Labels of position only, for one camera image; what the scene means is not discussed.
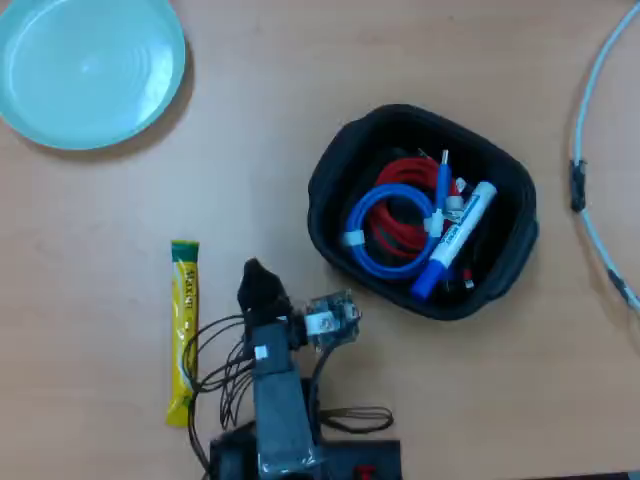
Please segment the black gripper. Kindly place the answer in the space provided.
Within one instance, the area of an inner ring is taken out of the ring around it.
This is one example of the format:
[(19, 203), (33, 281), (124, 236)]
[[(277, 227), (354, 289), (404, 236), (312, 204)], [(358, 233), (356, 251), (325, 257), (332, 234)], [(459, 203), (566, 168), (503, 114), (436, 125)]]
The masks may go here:
[(257, 258), (247, 260), (237, 300), (241, 311), (247, 312), (245, 347), (253, 357), (252, 374), (298, 374), (292, 351), (307, 344), (306, 327), (303, 316), (293, 311), (280, 278)]

